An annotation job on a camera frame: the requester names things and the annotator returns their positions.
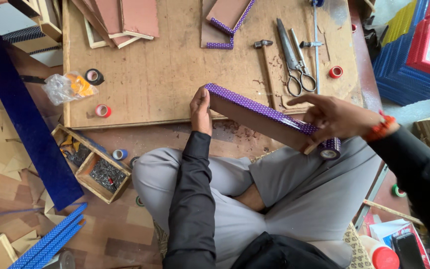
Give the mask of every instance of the mobile phone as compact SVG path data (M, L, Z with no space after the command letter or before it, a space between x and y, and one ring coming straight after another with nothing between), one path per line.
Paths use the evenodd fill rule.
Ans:
M403 234L392 239L401 269L426 269L413 233Z

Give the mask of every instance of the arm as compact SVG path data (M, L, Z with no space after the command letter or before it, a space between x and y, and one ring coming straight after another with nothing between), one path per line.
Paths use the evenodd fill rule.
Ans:
M165 269L215 268L215 201L208 150L212 121L210 95L201 87L190 103L192 133L182 153L169 211Z
M430 148L403 127L368 144L396 175L430 233Z
M321 128L308 139L308 144L332 137L371 137L372 127L383 120L373 111L334 97L306 94L288 104L302 102L314 105L303 120ZM430 233L430 148L397 123L391 124L384 136L375 137L368 144L394 172L399 187L408 194L413 210Z

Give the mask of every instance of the hand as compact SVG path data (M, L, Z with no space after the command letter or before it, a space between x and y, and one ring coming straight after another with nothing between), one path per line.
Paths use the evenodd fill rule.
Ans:
M210 94L208 90L201 86L190 102L190 120L192 121L192 131L212 136L212 115L210 114Z
M358 107L335 97L305 94L289 101L288 105L303 102L313 104L303 117L303 121L321 128L308 139L308 144L319 144L333 137L348 138L369 134L373 126L378 125L383 117L371 110ZM391 125L390 130L397 130L398 124Z

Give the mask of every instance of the gray trousers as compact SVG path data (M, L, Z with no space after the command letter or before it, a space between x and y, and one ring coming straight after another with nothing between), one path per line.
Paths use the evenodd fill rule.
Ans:
M351 248L342 241L363 202L381 159L360 137L342 142L338 160L323 161L315 150L303 155L283 147L251 163L210 157L210 183L215 199L217 268L230 268L246 246L264 231L309 242L340 266L351 261ZM134 188L153 219L169 233L169 208L180 150L159 148L135 162ZM266 214L230 198L255 183Z

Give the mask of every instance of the red tape roll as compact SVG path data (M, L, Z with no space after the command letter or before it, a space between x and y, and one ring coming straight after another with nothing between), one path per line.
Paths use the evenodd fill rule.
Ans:
M341 75L343 75L343 69L339 66L335 66L330 70L330 76L332 78L339 78Z
M112 111L110 110L110 107L100 104L96 107L96 115L103 118L108 118Z

